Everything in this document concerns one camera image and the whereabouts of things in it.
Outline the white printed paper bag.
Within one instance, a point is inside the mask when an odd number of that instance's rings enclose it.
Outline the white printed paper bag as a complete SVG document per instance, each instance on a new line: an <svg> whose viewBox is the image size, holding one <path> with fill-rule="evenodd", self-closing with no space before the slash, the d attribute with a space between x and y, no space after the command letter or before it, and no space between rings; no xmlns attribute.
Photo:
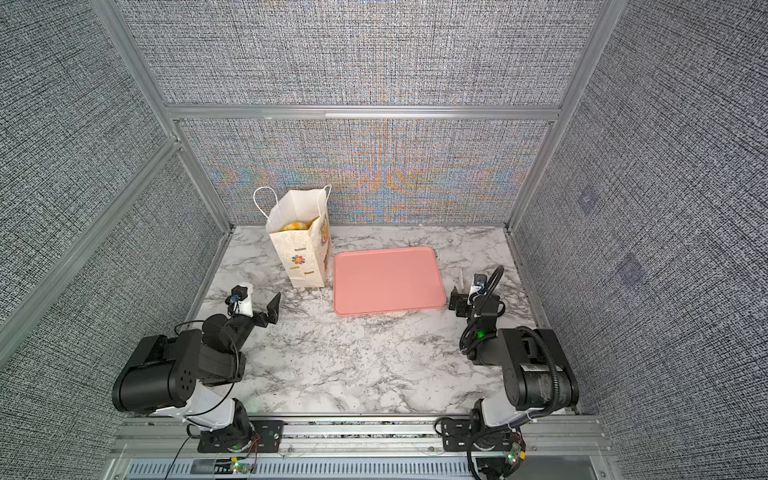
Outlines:
<svg viewBox="0 0 768 480"><path fill-rule="evenodd" d="M253 191L253 203L266 219L266 232L294 288L326 286L331 250L331 192L331 184L312 190L288 190L282 198L269 186ZM311 228L281 232L284 226L297 221L311 222Z"/></svg>

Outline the aluminium cage frame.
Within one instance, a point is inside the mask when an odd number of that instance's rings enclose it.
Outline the aluminium cage frame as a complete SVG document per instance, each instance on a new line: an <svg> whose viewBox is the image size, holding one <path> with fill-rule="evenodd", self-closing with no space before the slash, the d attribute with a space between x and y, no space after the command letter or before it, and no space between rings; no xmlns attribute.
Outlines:
<svg viewBox="0 0 768 480"><path fill-rule="evenodd" d="M335 311L266 210L311 190L328 264L503 265L615 440L767 428L763 1L5 1L1 429L110 439L139 341L249 283L279 320L251 414L460 414L503 389L445 306Z"/></svg>

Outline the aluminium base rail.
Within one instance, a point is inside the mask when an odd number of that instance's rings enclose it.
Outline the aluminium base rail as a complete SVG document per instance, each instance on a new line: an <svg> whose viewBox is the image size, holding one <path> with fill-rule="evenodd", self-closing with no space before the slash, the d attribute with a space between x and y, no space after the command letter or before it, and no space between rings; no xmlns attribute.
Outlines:
<svg viewBox="0 0 768 480"><path fill-rule="evenodd" d="M435 415L258 415L262 440L239 454L200 453L180 423L124 422L102 479L467 479L464 451L437 433ZM516 479L619 479L594 416L554 415L523 427Z"/></svg>

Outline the pink plastic tray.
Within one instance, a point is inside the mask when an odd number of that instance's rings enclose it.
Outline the pink plastic tray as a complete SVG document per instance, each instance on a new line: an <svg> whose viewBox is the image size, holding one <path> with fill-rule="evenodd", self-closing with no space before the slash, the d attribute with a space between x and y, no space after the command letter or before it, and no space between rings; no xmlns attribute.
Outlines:
<svg viewBox="0 0 768 480"><path fill-rule="evenodd" d="M339 316L440 309L446 301L436 254L430 247L334 257L333 308Z"/></svg>

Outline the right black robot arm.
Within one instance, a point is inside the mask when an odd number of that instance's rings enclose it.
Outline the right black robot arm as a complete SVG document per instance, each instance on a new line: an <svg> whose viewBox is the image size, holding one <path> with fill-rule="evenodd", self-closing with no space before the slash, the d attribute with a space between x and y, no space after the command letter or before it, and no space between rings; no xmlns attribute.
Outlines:
<svg viewBox="0 0 768 480"><path fill-rule="evenodd" d="M460 352L478 366L501 369L499 391L477 400L466 420L443 416L433 428L449 452L466 456L474 479L506 479L523 463L522 427L575 406L579 387L551 329L502 327L500 297L488 288L451 292L448 308L467 320Z"/></svg>

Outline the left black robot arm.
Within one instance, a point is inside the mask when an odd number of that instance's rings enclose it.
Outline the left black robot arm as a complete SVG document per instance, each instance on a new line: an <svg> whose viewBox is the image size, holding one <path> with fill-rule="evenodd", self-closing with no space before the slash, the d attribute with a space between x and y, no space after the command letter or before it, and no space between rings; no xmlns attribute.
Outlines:
<svg viewBox="0 0 768 480"><path fill-rule="evenodd" d="M141 339L113 385L114 407L179 420L200 453L277 452L284 423L252 421L233 391L245 375L244 344L254 328L277 323L280 302L276 294L264 312L255 312L249 287L237 285L225 299L225 314L175 337Z"/></svg>

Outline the twisted yellow fake bread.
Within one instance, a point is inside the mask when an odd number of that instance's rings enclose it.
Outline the twisted yellow fake bread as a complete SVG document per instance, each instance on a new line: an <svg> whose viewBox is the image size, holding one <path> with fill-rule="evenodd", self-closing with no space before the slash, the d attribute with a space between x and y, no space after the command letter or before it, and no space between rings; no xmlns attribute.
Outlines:
<svg viewBox="0 0 768 480"><path fill-rule="evenodd" d="M309 230L311 228L311 225L312 225L311 222L297 221L284 226L281 229L281 232Z"/></svg>

